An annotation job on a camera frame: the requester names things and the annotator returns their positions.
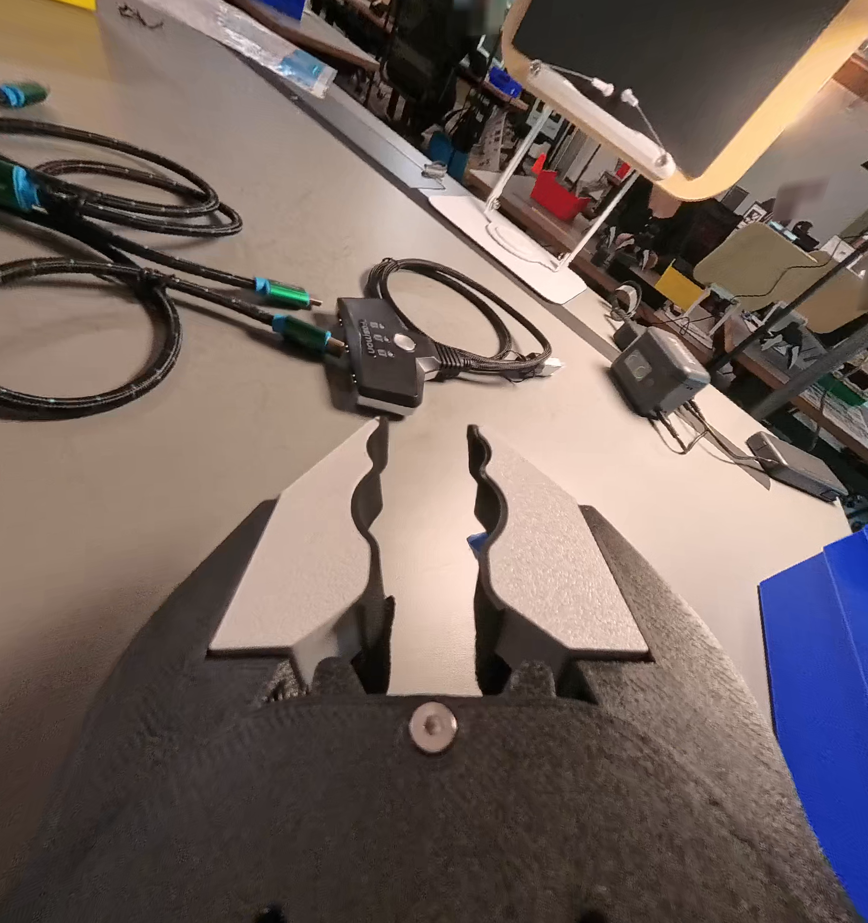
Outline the blue plastic bin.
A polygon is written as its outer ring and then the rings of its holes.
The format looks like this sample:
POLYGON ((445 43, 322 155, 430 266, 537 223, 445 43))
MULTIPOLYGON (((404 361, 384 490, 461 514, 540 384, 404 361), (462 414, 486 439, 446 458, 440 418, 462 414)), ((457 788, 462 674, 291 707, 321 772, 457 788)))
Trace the blue plastic bin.
POLYGON ((868 525, 763 581, 759 602, 775 735, 868 921, 868 525))

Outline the black power adapter brick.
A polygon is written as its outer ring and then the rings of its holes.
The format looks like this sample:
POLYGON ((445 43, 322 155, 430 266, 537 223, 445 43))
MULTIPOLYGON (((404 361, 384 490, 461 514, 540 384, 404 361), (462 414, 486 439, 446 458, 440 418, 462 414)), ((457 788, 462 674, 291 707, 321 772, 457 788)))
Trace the black power adapter brick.
POLYGON ((745 444, 775 481, 829 503, 847 496, 847 489, 824 461, 784 439, 760 431, 745 444))

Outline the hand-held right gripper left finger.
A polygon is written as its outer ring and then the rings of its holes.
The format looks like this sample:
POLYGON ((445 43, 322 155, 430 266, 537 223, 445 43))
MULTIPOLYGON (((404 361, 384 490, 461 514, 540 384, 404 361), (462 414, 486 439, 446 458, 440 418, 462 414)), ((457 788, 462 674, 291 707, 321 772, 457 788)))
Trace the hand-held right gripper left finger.
POLYGON ((388 459, 389 423, 371 419, 279 494, 209 655, 278 654, 304 682, 337 657, 389 680, 394 612, 372 533, 388 459))

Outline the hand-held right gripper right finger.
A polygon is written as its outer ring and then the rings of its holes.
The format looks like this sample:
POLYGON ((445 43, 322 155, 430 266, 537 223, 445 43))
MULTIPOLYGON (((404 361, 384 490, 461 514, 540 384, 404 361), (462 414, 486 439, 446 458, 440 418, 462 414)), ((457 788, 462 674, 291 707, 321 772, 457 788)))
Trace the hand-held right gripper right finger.
POLYGON ((578 501, 503 437, 470 424, 478 531, 474 667, 643 662, 645 636, 578 501))

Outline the printed paper sheet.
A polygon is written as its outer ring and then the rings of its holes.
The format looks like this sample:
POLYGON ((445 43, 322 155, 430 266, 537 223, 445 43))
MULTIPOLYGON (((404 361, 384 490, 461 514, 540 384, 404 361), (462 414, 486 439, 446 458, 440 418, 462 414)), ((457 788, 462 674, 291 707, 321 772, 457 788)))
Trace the printed paper sheet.
POLYGON ((302 46, 302 39, 309 35, 296 20, 264 2, 216 5, 223 44, 304 93, 318 98, 327 95, 338 70, 302 46))

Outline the black hdmi switch box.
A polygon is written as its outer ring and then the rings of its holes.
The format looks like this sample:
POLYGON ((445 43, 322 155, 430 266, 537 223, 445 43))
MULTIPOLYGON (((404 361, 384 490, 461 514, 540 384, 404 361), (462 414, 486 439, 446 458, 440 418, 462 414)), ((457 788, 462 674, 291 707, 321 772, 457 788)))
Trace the black hdmi switch box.
POLYGON ((426 382, 440 373, 433 341, 384 299, 343 297, 336 308, 357 404, 400 417, 412 414, 426 382))

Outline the red plastic bin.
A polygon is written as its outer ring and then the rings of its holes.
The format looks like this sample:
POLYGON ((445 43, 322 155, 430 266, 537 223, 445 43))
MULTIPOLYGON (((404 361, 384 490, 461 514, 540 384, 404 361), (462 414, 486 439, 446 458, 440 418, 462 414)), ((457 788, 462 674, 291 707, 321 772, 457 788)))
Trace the red plastic bin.
POLYGON ((593 204, 590 196, 579 196, 558 180, 558 172, 546 165, 546 154, 535 160, 531 173, 534 176, 530 198, 538 206, 563 223, 570 224, 593 204))

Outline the dark grey power bank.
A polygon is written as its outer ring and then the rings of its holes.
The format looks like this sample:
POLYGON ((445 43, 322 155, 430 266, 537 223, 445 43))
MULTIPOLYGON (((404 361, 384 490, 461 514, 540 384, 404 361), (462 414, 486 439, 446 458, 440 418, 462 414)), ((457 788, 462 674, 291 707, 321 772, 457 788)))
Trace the dark grey power bank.
POLYGON ((645 327, 609 368, 614 386, 637 415, 658 419, 681 409, 711 384, 685 342, 662 327, 645 327))

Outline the beige rounded divider panel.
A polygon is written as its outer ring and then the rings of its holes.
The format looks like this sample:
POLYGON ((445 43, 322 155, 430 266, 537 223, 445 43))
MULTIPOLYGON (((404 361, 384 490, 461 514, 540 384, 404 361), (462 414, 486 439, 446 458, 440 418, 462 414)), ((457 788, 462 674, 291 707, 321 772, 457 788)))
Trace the beige rounded divider panel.
MULTIPOLYGON (((814 283, 836 268, 853 248, 838 244, 807 253, 769 225, 750 224, 694 267, 696 283, 717 285, 737 297, 752 313, 774 303, 794 302, 814 283)), ((864 280, 846 268, 797 306, 797 313, 814 333, 830 333, 863 312, 864 280)))

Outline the small yellow bin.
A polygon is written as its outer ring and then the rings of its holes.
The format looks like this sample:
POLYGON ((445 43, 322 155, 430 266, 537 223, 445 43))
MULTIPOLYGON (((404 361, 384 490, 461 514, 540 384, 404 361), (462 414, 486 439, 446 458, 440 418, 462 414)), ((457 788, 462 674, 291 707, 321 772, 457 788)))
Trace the small yellow bin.
POLYGON ((704 297, 706 289, 682 271, 669 265, 659 276, 655 290, 680 311, 687 311, 704 297))

